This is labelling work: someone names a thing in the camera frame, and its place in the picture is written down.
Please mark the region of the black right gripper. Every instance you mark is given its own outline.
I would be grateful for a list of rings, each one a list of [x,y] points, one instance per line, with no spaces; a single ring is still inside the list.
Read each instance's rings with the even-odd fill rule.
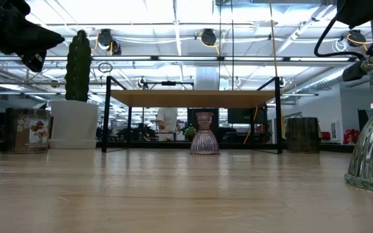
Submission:
[[[350,28],[373,20],[373,0],[337,0],[336,20]],[[360,80],[367,74],[361,68],[361,62],[356,62],[343,71],[343,81]]]

